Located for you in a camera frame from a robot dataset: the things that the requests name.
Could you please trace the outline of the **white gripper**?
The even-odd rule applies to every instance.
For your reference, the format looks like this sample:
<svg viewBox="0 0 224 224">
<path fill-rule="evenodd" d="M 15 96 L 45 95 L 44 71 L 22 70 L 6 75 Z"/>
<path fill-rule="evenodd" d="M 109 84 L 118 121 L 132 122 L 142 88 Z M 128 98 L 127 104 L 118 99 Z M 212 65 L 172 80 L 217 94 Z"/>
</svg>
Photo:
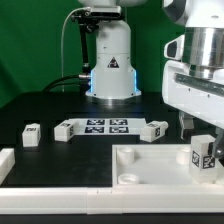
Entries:
<svg viewBox="0 0 224 224">
<path fill-rule="evenodd" d="M 166 104 L 177 108 L 181 138 L 187 140 L 194 131 L 194 117 L 216 127 L 217 137 L 209 153 L 224 158 L 224 69 L 217 69 L 212 80 L 189 75 L 188 64 L 169 60 L 163 71 L 162 97 Z"/>
</svg>

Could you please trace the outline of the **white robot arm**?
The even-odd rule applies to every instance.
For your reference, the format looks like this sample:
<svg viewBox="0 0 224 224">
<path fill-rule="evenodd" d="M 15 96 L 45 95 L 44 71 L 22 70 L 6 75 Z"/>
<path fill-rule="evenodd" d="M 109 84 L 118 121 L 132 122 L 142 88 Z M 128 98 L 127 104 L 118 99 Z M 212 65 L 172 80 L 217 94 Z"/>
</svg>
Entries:
<svg viewBox="0 0 224 224">
<path fill-rule="evenodd" d="M 147 0 L 78 0 L 88 31 L 96 29 L 97 62 L 87 94 L 95 99 L 124 100 L 138 93 L 130 65 L 130 28 L 121 9 Z M 224 157 L 224 0 L 162 0 L 165 14 L 185 32 L 168 42 L 162 96 L 180 110 L 183 130 L 195 117 L 217 127 L 210 149 Z"/>
</svg>

